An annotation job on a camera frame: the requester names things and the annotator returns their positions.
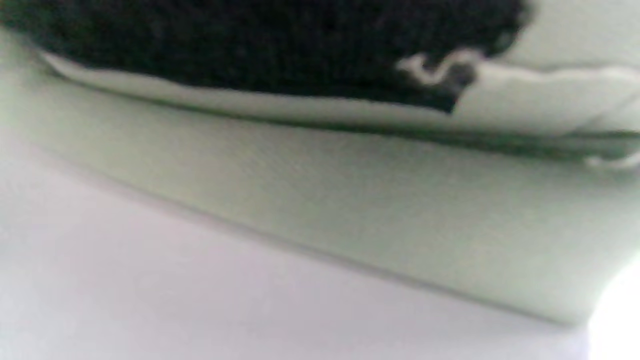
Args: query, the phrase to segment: dark fabric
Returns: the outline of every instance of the dark fabric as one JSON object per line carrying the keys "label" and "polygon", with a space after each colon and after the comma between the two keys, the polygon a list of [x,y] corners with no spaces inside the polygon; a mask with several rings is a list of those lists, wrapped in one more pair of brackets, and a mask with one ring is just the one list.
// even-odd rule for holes
{"label": "dark fabric", "polygon": [[178,83],[451,111],[473,72],[413,84],[395,64],[506,49],[524,0],[2,0],[0,21],[46,51]]}

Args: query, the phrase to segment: black fabric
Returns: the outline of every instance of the black fabric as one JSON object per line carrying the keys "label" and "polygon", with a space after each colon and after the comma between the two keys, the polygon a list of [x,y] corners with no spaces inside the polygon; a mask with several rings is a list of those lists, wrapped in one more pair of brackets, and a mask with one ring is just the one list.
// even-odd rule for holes
{"label": "black fabric", "polygon": [[350,97],[451,111],[472,69],[424,88],[395,65],[455,49],[493,56],[524,0],[2,0],[0,21],[95,68],[193,86]]}

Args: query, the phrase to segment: cushion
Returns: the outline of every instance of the cushion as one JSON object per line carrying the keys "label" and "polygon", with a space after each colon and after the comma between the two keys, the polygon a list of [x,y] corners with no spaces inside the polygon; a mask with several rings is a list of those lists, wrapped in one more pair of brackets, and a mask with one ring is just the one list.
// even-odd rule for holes
{"label": "cushion", "polygon": [[634,176],[109,94],[0,34],[3,131],[291,249],[562,323],[640,249]]}

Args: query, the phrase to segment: white surface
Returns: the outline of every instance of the white surface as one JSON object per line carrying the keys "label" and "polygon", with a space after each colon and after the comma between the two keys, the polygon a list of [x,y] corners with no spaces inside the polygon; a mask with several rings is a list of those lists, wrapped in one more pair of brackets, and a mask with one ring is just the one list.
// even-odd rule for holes
{"label": "white surface", "polygon": [[286,251],[0,150],[3,360],[586,359],[581,330]]}
{"label": "white surface", "polygon": [[640,257],[611,283],[590,329],[591,360],[640,359]]}

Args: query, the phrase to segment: white thread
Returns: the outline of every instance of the white thread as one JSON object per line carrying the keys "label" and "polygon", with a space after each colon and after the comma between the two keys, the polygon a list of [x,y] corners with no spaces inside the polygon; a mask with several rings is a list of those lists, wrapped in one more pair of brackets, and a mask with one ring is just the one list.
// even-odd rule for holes
{"label": "white thread", "polygon": [[472,49],[462,49],[453,51],[447,55],[440,65],[433,71],[424,68],[427,62],[427,55],[420,53],[400,60],[396,67],[398,70],[406,71],[422,85],[433,86],[440,84],[447,78],[449,70],[454,65],[477,64],[484,56],[481,52]]}
{"label": "white thread", "polygon": [[504,85],[509,81],[523,81],[530,83],[549,83],[562,80],[594,80],[621,79],[640,84],[640,70],[633,67],[575,67],[540,71],[517,67],[505,63],[488,61],[481,52],[474,49],[460,49],[449,54],[435,70],[425,69],[427,55],[419,53],[401,59],[397,69],[409,73],[414,79],[426,86],[433,86],[446,79],[453,65],[468,64],[474,66],[477,82],[484,85]]}

